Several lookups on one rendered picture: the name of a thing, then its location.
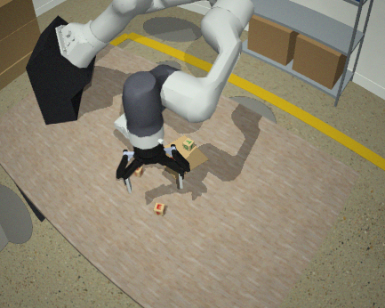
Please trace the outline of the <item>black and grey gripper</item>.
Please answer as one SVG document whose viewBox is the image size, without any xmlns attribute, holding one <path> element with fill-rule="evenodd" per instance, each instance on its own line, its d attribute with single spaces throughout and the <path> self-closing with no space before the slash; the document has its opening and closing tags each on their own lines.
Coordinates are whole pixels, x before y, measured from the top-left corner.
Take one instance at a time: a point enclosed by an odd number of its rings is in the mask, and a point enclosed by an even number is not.
<svg viewBox="0 0 385 308">
<path fill-rule="evenodd" d="M 133 149 L 134 151 L 131 152 L 124 150 L 124 160 L 123 158 L 121 159 L 120 164 L 116 170 L 116 178 L 124 179 L 124 183 L 127 185 L 129 193 L 132 193 L 132 185 L 129 176 L 147 161 L 148 162 L 145 165 L 158 163 L 162 166 L 165 165 L 171 168 L 173 171 L 179 173 L 180 188 L 183 189 L 182 180 L 184 179 L 184 172 L 190 172 L 190 167 L 189 162 L 176 150 L 175 144 L 172 144 L 170 148 L 165 148 L 163 144 L 159 143 L 152 149 L 142 150 L 134 146 Z M 166 156 L 166 153 L 173 157 L 174 160 Z M 134 157 L 134 160 L 129 164 L 128 167 L 126 167 L 131 157 Z"/>
</svg>

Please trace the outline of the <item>tan flat mat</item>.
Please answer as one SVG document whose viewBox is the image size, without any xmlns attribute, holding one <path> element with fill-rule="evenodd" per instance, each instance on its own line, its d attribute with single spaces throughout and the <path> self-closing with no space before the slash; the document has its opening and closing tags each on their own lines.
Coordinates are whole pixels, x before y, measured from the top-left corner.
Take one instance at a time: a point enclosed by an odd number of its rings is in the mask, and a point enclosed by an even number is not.
<svg viewBox="0 0 385 308">
<path fill-rule="evenodd" d="M 209 158 L 195 145 L 195 147 L 191 150 L 183 149 L 183 142 L 188 137 L 183 135 L 181 138 L 175 140 L 174 142 L 169 143 L 164 146 L 165 148 L 170 148 L 172 144 L 175 144 L 176 150 L 189 162 L 190 171 L 194 168 L 200 166 L 205 161 L 209 160 Z M 176 180 L 179 178 L 179 174 L 173 171 L 171 168 L 164 165 L 164 168 L 172 175 L 172 177 Z"/>
</svg>

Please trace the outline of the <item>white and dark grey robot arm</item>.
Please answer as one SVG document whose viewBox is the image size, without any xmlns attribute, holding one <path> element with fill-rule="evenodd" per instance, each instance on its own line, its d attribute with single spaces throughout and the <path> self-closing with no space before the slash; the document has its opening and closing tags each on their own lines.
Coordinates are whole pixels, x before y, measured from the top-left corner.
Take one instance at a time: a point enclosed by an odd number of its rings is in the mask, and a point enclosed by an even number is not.
<svg viewBox="0 0 385 308">
<path fill-rule="evenodd" d="M 71 22 L 55 28 L 60 53 L 75 66 L 87 68 L 135 16 L 197 1 L 203 0 L 113 0 L 98 18 L 87 24 Z M 211 9 L 201 20 L 200 32 L 220 55 L 206 77 L 193 77 L 171 66 L 158 65 L 125 80 L 124 114 L 114 126 L 134 147 L 145 150 L 164 143 L 161 113 L 165 108 L 189 123 L 204 122 L 213 115 L 242 52 L 239 37 L 253 16 L 254 6 L 251 0 L 209 0 L 209 3 Z"/>
</svg>

